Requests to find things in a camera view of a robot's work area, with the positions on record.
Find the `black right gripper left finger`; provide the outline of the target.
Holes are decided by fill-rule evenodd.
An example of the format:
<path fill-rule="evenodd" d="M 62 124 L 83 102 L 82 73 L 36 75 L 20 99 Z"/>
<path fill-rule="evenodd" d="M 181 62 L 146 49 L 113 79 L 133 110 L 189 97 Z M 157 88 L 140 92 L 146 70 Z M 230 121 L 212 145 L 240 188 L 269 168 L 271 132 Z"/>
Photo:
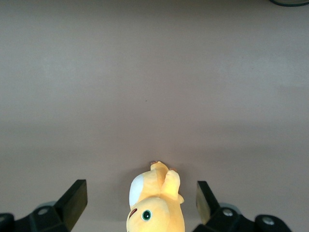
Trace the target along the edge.
<path fill-rule="evenodd" d="M 54 204 L 43 205 L 16 220 L 11 213 L 1 213 L 2 232 L 70 232 L 88 203 L 87 182 L 76 180 Z"/>

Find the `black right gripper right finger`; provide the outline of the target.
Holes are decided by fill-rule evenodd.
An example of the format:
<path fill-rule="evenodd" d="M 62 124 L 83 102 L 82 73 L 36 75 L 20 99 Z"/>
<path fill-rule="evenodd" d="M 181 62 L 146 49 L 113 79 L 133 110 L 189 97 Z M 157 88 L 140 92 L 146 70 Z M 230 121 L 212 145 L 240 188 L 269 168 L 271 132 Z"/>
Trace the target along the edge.
<path fill-rule="evenodd" d="M 197 211 L 201 224 L 196 232 L 290 232 L 287 224 L 272 215 L 257 215 L 247 219 L 230 204 L 220 205 L 206 181 L 197 182 Z"/>

